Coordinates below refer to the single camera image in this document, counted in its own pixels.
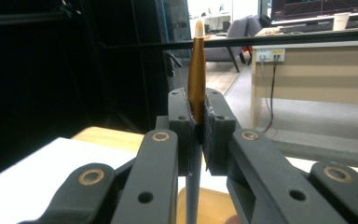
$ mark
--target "brush bristles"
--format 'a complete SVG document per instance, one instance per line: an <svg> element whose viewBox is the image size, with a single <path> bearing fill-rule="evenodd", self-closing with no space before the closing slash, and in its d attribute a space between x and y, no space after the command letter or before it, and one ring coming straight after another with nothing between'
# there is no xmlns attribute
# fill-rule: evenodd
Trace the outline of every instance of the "brush bristles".
<svg viewBox="0 0 358 224"><path fill-rule="evenodd" d="M203 31L202 21L197 21L196 33L195 33L194 37L203 37L203 36L204 36L204 31Z"/></svg>

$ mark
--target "computer monitor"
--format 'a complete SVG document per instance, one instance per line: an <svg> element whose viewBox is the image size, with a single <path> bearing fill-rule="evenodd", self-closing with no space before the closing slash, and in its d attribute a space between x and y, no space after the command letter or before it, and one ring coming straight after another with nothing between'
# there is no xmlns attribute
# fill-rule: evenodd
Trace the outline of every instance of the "computer monitor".
<svg viewBox="0 0 358 224"><path fill-rule="evenodd" d="M341 12L358 20L358 0L272 0L271 25L331 21Z"/></svg>

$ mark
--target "wall outlet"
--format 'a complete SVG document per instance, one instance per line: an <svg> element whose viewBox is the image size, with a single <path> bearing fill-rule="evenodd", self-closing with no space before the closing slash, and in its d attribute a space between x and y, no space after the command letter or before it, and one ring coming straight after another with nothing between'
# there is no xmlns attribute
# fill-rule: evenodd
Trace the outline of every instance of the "wall outlet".
<svg viewBox="0 0 358 224"><path fill-rule="evenodd" d="M271 62L271 49L257 49L255 52L255 60L260 63L264 59L264 62Z"/></svg>
<svg viewBox="0 0 358 224"><path fill-rule="evenodd" d="M255 60L260 63L264 58L265 63L274 62L274 57L278 57L278 62L284 62L285 49L257 49L255 52Z"/></svg>
<svg viewBox="0 0 358 224"><path fill-rule="evenodd" d="M273 49L271 51L272 54L272 62L274 61L274 56L279 56L278 62L284 62L284 49Z"/></svg>

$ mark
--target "paintbrush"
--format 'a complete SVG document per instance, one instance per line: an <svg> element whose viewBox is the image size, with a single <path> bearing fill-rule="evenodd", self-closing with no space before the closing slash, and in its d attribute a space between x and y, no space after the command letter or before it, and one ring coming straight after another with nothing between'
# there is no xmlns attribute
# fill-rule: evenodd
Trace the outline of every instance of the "paintbrush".
<svg viewBox="0 0 358 224"><path fill-rule="evenodd" d="M203 123L205 101L204 27L197 21L188 70L187 100L197 125Z"/></svg>

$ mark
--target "gray office chair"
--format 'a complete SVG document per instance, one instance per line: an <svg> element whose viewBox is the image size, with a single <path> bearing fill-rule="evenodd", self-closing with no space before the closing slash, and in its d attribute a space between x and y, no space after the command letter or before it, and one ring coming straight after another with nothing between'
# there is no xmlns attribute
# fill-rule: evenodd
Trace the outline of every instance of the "gray office chair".
<svg viewBox="0 0 358 224"><path fill-rule="evenodd" d="M246 36L255 36L258 34L258 32L260 32L263 29L263 26L261 25L260 22L260 17L258 15L252 15L252 16L248 16L248 25L247 25L247 30L246 30ZM251 56L248 62L248 65L251 64L252 62L252 47L251 46L246 46L246 48L249 51L249 55Z"/></svg>
<svg viewBox="0 0 358 224"><path fill-rule="evenodd" d="M227 38L245 37L247 19L243 18L232 22L227 31ZM221 48L207 48L204 49L206 62L234 62L237 72L240 68L235 61L235 58L240 55L241 62L246 63L242 55L243 47L221 47Z"/></svg>

